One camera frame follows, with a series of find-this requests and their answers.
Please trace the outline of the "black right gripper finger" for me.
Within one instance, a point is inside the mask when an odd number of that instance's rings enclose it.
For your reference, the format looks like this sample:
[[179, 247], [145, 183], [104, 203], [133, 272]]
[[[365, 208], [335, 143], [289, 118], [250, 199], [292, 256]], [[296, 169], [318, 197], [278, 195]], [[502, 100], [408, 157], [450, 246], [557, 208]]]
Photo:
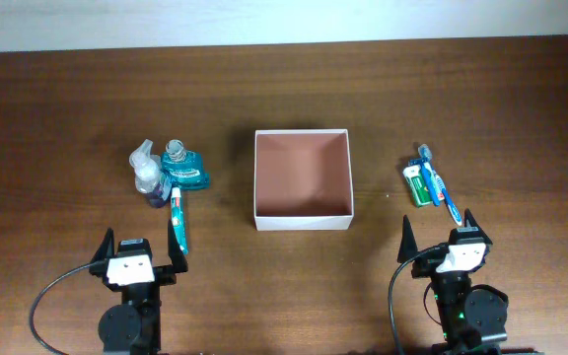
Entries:
[[492, 245], [491, 239], [478, 225], [476, 219], [468, 208], [464, 210], [464, 226], [470, 229], [472, 232], [476, 233], [480, 238], [482, 238], [485, 244]]
[[407, 262], [418, 254], [418, 246], [413, 234], [412, 226], [407, 215], [402, 219], [401, 241], [399, 245], [396, 261], [398, 263]]

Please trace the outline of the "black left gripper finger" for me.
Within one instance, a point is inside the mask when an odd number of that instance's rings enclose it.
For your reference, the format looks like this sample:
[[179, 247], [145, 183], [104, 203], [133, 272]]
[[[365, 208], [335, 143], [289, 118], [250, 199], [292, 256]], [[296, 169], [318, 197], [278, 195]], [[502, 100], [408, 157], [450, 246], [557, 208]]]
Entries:
[[113, 257], [114, 255], [114, 233], [112, 228], [106, 230], [105, 236], [96, 250], [91, 262], [99, 262]]
[[171, 220], [168, 221], [168, 256], [171, 260], [174, 273], [185, 273], [188, 271], [188, 264], [175, 233], [175, 228]]

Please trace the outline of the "teal toothpaste tube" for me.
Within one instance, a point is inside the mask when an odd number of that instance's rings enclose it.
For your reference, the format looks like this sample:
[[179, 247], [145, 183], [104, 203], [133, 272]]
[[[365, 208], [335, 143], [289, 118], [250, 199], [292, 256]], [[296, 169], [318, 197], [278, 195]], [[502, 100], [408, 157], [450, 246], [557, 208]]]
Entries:
[[174, 232], [179, 244], [179, 249], [183, 254], [189, 254], [189, 248], [186, 238], [186, 228], [184, 222], [183, 204], [181, 199], [181, 190], [179, 187], [173, 187], [171, 191], [171, 221]]

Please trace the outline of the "green Dettol soap bar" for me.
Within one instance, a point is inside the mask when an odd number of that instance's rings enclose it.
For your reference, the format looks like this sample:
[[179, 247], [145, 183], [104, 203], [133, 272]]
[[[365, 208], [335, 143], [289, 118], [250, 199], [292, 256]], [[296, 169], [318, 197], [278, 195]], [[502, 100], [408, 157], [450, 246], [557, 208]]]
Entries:
[[402, 174], [409, 186], [416, 207], [423, 207], [433, 203], [426, 182], [421, 174], [421, 169], [418, 165], [404, 168]]

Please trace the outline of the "blue white toothbrush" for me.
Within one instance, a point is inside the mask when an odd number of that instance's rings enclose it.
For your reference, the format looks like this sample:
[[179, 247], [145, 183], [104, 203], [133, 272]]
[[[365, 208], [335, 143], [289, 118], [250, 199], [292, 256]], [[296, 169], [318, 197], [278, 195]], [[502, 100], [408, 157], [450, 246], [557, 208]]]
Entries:
[[462, 224], [461, 213], [453, 199], [450, 197], [450, 194], [441, 176], [435, 171], [433, 165], [431, 164], [433, 155], [430, 148], [426, 144], [422, 144], [418, 147], [418, 154], [420, 155], [420, 158], [422, 160], [421, 173], [424, 177], [429, 192], [431, 193], [433, 204], [435, 206], [440, 205], [439, 194], [442, 194], [450, 215], [452, 216], [454, 222], [458, 226], [460, 226]]

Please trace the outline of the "clear pump soap bottle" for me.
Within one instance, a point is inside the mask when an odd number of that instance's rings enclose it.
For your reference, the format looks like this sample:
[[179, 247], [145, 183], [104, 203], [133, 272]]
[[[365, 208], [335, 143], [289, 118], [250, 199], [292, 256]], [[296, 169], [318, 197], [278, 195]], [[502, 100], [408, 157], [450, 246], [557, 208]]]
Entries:
[[153, 142], [145, 139], [129, 156], [135, 187], [151, 206], [164, 207], [170, 199], [172, 183], [162, 169], [162, 160], [152, 153]]

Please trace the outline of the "teal mouthwash bottle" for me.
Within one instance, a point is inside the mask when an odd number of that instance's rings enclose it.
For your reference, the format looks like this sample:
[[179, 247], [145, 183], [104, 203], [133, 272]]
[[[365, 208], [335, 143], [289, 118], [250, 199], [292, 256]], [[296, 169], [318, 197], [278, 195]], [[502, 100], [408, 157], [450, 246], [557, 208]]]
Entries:
[[203, 158], [199, 153], [188, 150], [180, 140], [167, 143], [162, 154], [162, 169], [171, 179], [172, 185], [182, 190], [201, 190], [209, 187], [210, 176], [205, 172]]

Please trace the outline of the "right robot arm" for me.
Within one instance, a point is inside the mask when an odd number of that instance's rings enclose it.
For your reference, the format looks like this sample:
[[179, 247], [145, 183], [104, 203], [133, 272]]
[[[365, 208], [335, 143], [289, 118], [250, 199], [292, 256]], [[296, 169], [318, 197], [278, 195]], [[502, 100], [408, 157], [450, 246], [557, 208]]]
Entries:
[[445, 243], [420, 250], [410, 221], [402, 220], [399, 267], [392, 276], [388, 302], [398, 274], [411, 265], [411, 277], [428, 278], [434, 293], [444, 341], [431, 346], [432, 354], [499, 354], [507, 340], [508, 296], [489, 285], [474, 285], [470, 275], [485, 265], [491, 239], [469, 210], [464, 224], [450, 231]]

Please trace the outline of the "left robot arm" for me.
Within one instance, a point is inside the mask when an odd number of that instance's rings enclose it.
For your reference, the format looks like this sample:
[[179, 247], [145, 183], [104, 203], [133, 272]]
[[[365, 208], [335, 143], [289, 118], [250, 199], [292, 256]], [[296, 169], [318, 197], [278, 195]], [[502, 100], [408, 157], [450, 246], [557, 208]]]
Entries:
[[117, 243], [113, 229], [91, 259], [90, 274], [100, 278], [121, 302], [102, 315], [99, 339], [105, 354], [157, 354], [161, 350], [160, 289], [177, 283], [188, 270], [187, 261], [172, 223], [168, 224], [170, 263], [155, 266], [146, 239]]

